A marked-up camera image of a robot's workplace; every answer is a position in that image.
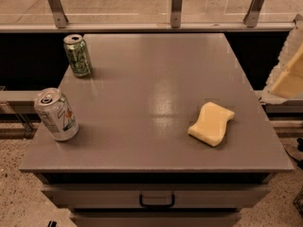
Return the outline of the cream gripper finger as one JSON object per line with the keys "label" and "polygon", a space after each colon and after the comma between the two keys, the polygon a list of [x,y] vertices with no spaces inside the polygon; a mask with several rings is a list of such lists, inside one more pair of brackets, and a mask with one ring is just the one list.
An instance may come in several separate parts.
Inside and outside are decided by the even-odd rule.
{"label": "cream gripper finger", "polygon": [[282,51],[269,82],[269,93],[274,96],[292,98],[303,92],[303,44]]}

